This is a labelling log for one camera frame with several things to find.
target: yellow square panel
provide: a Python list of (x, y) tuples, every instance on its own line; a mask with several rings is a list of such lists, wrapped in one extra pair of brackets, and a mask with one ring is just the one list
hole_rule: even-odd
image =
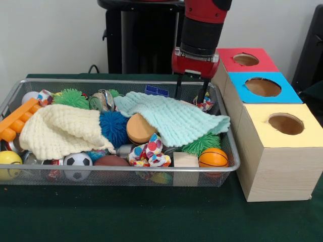
[(306, 104), (245, 104), (245, 108), (264, 147), (323, 147), (323, 129)]

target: football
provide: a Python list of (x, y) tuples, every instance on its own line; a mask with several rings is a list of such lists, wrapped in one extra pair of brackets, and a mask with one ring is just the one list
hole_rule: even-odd
[[(64, 165), (74, 165), (74, 166), (90, 166), (93, 165), (91, 158), (85, 153), (70, 154), (64, 158)], [(87, 179), (90, 175), (90, 170), (64, 170), (67, 179), (73, 182), (80, 182)]]

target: brown football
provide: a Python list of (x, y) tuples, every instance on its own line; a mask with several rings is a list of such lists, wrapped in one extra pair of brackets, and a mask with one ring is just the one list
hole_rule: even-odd
[(94, 165), (130, 166), (125, 159), (116, 155), (106, 155), (98, 159)]
[[(115, 155), (107, 155), (98, 159), (95, 164), (96, 166), (130, 166), (128, 161)], [(131, 172), (129, 171), (118, 171), (118, 170), (96, 170), (100, 180), (106, 182), (107, 185), (124, 186), (125, 182), (129, 180)]]

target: light blue knitted cloth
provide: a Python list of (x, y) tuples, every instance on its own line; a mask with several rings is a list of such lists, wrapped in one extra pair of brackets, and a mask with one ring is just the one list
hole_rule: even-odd
[(114, 100), (123, 116), (140, 113), (158, 130), (161, 141), (168, 147), (190, 144), (208, 132), (227, 132), (230, 126), (228, 116), (210, 115), (172, 98), (129, 92)]

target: blue spiky ball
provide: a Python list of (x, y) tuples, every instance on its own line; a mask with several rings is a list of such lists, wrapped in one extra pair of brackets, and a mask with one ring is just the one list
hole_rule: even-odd
[(127, 135), (128, 119), (120, 112), (104, 112), (100, 115), (102, 135), (106, 137), (115, 148), (128, 143)]

